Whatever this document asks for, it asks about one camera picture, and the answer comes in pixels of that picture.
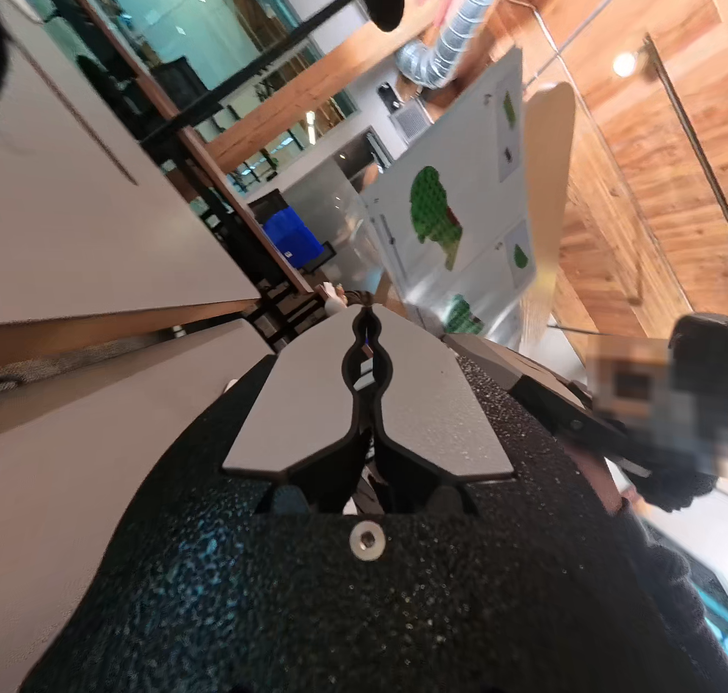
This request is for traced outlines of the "grey table with wooden edge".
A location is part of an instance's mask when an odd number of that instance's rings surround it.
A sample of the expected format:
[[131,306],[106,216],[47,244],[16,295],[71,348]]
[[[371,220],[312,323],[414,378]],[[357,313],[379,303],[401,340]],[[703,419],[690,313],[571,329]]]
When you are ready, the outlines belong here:
[[30,9],[2,0],[2,324],[259,300]]

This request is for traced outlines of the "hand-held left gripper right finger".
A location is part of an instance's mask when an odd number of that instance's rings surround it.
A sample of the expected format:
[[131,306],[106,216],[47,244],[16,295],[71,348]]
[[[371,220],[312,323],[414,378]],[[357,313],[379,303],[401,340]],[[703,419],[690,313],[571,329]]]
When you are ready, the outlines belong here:
[[375,304],[369,343],[377,392],[374,461],[394,513],[474,510],[470,484],[510,482],[514,468],[459,357],[439,338]]

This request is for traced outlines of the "wooden pillar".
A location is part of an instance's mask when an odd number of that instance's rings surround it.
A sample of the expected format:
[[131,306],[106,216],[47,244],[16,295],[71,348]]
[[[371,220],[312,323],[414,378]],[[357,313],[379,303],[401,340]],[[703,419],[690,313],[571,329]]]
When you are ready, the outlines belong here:
[[405,0],[400,24],[391,32],[368,22],[221,136],[207,151],[223,172],[234,170],[273,138],[348,88],[405,43],[423,33],[448,0]]

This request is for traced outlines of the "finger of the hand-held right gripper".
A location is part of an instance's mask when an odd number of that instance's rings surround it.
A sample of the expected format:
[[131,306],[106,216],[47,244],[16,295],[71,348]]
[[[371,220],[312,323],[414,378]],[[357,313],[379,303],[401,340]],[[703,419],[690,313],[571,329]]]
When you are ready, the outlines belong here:
[[580,422],[590,417],[590,408],[551,371],[511,362],[507,373],[507,391],[539,422]]
[[519,353],[475,334],[445,334],[444,343],[460,357],[468,359],[505,391],[521,378]]

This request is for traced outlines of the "large silver duct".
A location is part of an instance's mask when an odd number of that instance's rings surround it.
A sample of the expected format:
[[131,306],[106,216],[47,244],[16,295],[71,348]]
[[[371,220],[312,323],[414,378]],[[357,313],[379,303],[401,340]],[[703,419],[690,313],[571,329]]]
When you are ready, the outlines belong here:
[[444,88],[455,77],[460,61],[494,2],[453,0],[432,46],[414,39],[396,51],[395,64],[400,74],[425,89]]

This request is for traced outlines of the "instruction booklet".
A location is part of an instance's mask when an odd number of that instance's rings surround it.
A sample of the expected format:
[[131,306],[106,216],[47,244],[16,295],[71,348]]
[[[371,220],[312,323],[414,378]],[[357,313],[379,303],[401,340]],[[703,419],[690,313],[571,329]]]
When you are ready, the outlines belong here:
[[431,334],[492,334],[533,282],[523,131],[514,47],[362,193],[406,315]]

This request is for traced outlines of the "person's right hand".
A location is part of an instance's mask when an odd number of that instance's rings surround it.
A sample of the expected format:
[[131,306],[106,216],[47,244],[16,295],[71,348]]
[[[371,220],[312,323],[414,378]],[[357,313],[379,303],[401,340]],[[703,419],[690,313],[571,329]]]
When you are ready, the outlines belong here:
[[634,488],[620,471],[612,473],[612,466],[603,457],[594,456],[573,446],[564,445],[564,453],[577,466],[610,516],[632,511]]

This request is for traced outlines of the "stack of blue bins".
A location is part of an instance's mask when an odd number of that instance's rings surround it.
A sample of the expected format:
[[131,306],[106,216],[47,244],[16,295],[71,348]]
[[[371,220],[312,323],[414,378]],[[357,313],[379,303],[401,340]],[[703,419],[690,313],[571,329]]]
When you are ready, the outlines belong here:
[[317,260],[324,252],[322,243],[290,206],[273,214],[263,224],[263,231],[296,270]]

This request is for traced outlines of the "white air vent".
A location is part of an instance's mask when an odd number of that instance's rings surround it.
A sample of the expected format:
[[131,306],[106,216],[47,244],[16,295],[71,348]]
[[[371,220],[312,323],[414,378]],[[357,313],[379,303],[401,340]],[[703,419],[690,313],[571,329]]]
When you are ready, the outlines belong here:
[[419,139],[433,125],[422,101],[417,97],[399,103],[398,108],[389,115],[389,119],[406,145]]

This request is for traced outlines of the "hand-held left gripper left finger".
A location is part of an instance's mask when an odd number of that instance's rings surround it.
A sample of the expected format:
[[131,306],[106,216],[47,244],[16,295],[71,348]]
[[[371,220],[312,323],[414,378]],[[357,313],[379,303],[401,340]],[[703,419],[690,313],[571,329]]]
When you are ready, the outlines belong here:
[[355,305],[281,350],[222,470],[294,486],[315,510],[342,513],[369,451],[361,376],[367,309]]

